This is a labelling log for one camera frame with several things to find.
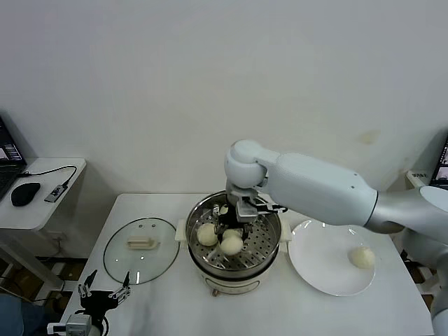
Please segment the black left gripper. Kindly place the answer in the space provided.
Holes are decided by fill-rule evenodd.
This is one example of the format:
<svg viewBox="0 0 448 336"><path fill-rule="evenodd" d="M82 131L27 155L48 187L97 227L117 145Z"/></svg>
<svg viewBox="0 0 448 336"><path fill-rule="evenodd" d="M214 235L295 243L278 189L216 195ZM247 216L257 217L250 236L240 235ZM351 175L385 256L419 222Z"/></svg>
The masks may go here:
<svg viewBox="0 0 448 336"><path fill-rule="evenodd" d="M109 310L116 309L118 303L126 300L130 295L130 273L122 283L122 286L113 291L94 290L90 292L90 287L95 280L97 270L94 270L82 284L78 285L78 293L81 296L80 305L84 313L92 317L104 317Z"/></svg>

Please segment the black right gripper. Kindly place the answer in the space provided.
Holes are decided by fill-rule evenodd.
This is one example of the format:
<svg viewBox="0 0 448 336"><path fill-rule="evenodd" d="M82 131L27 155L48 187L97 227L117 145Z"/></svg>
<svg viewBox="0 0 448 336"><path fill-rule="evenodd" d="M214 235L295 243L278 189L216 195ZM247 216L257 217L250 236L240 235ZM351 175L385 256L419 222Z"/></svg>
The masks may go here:
<svg viewBox="0 0 448 336"><path fill-rule="evenodd" d="M214 233L217 236L217 240L219 242L223 240L223 234L226 230L236 229L242 229L242 250L248 250L251 243L251 234L253 233L253 227L251 225L243 225L242 223L240 223L237 220L235 207L231 204L224 204L219 210L218 224L214 226Z"/></svg>

